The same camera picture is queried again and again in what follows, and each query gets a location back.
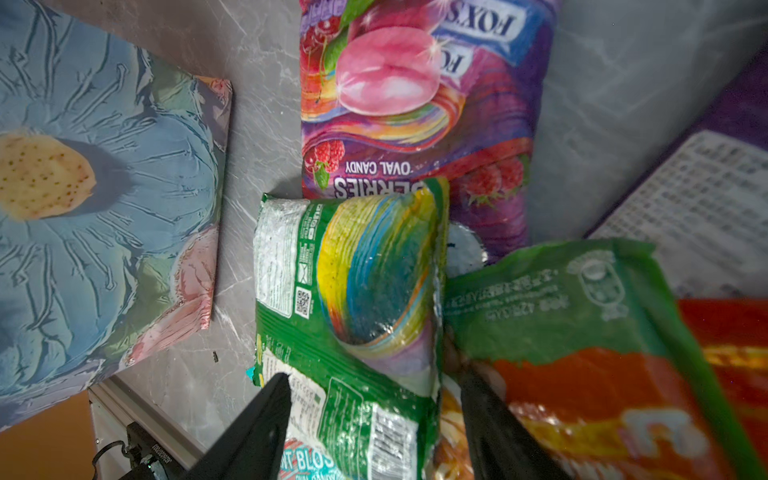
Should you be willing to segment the green rainbow candy bag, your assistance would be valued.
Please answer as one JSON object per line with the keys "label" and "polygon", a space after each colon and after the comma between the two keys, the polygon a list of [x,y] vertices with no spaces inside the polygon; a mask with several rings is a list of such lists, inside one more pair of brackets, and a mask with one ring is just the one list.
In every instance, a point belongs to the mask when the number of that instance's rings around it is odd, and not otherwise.
{"label": "green rainbow candy bag", "polygon": [[311,470],[423,479],[438,439],[449,186],[349,199],[264,195],[253,381],[284,374]]}

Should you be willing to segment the floral paper gift bag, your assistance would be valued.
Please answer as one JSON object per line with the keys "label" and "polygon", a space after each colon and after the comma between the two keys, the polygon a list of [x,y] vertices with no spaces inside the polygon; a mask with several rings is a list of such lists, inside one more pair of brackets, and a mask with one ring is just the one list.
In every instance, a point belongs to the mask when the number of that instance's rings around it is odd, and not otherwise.
{"label": "floral paper gift bag", "polygon": [[208,328],[233,88],[1,5],[1,426]]}

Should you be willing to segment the teal Fox's fruit candy bag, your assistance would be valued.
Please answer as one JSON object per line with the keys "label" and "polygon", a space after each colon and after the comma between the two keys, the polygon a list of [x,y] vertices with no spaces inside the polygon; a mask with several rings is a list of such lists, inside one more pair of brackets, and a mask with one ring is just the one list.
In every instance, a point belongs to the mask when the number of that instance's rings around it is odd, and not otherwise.
{"label": "teal Fox's fruit candy bag", "polygon": [[278,479],[323,480],[344,479],[332,459],[298,439],[284,443]]}

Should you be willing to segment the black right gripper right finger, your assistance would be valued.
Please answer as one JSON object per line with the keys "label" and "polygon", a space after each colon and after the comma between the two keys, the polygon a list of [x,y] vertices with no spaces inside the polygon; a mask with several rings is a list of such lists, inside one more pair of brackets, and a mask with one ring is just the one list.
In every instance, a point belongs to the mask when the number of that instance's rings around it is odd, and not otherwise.
{"label": "black right gripper right finger", "polygon": [[478,373],[465,369],[459,385],[476,479],[570,478]]}

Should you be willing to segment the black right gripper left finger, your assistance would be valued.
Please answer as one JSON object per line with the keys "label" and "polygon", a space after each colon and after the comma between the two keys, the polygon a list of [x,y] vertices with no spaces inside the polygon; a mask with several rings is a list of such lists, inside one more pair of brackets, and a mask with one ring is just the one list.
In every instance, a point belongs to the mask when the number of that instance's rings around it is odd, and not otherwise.
{"label": "black right gripper left finger", "polygon": [[215,444],[186,472],[185,479],[276,479],[291,412],[289,376],[278,373]]}

